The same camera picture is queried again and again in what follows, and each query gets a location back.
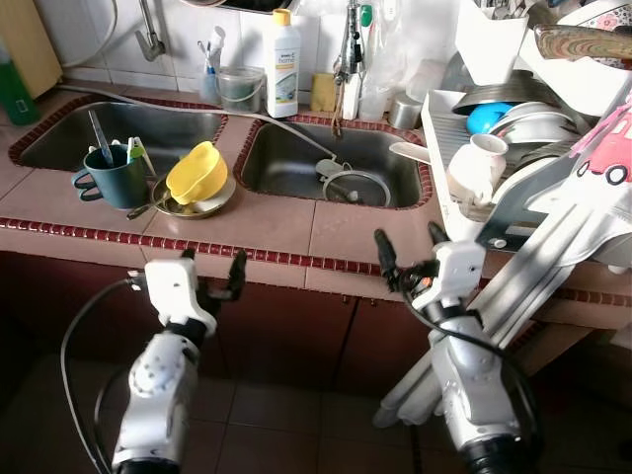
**stainless steel sink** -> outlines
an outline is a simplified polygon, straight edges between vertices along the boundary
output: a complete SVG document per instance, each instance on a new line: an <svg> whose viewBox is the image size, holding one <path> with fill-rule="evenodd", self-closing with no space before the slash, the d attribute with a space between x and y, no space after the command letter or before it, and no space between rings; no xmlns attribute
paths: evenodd
<svg viewBox="0 0 632 474"><path fill-rule="evenodd" d="M169 112L113 102L96 102L75 109L31 144L20 156L25 166L77 171L96 138L88 111L95 111L108 141L127 144L139 136L158 174L166 174L201 141L211 140L221 116Z"/></svg>
<svg viewBox="0 0 632 474"><path fill-rule="evenodd" d="M408 207L422 193L416 162L391 153L388 147L402 138L384 132L344 128L336 138L324 125L292 123L301 132L338 155L355 170L372 173L391 192L389 207ZM272 124L263 125L255 137L241 177L252 191L297 198L323 198L323 184L314 169L327 154Z"/></svg>

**dark green mug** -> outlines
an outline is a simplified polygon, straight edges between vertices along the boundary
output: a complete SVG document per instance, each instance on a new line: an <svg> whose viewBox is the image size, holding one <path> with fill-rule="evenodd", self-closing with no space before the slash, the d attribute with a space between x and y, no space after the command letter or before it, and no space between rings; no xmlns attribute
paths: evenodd
<svg viewBox="0 0 632 474"><path fill-rule="evenodd" d="M110 168L98 148L83 159L84 168L72 177L72 186L79 190L81 200L104 199L118 209L132 209L147 202L148 189L141 159L127 164L127 146L110 145L114 167ZM90 175L93 181L78 183ZM97 188L96 193L87 194Z"/></svg>

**kitchen counter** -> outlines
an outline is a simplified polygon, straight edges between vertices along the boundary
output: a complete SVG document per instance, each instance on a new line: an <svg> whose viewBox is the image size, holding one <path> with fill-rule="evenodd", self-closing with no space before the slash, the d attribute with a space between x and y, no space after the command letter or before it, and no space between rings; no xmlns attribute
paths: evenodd
<svg viewBox="0 0 632 474"><path fill-rule="evenodd" d="M159 100L196 102L193 94L135 87L82 84ZM51 91L39 102L44 119L81 94ZM430 173L422 172L425 198L404 209L385 209L296 197L262 195L238 185L231 201L204 220L180 220L152 209L133 221L102 200L83 202L70 173L14 164L9 147L29 127L11 126L0 113L0 250L60 259L140 268L147 261L197 250L201 275L226 277L237 248L249 255L248 281L380 299L389 294L378 276L373 230L382 227L402 266L431 256L427 231L441 222ZM248 152L253 120L230 117L216 142L232 169ZM50 150L63 153L63 150ZM510 255L490 252L484 277L492 277ZM556 296L587 304L632 306L630 272L610 273L583 263Z"/></svg>

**blue bowl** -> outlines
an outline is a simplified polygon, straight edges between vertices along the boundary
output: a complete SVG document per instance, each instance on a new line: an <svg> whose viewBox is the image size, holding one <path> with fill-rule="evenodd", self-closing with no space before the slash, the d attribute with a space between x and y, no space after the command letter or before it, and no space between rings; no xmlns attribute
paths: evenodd
<svg viewBox="0 0 632 474"><path fill-rule="evenodd" d="M467 131L472 134L487 133L512 107L513 105L505 102L477 106L467 118Z"/></svg>

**sponge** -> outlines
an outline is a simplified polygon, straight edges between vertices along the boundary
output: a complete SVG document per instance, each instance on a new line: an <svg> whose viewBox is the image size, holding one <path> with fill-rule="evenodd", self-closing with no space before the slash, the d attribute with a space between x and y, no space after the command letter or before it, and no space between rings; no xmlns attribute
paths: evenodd
<svg viewBox="0 0 632 474"><path fill-rule="evenodd" d="M333 112L336 108L336 84L333 74L312 76L312 99L309 108L314 112Z"/></svg>

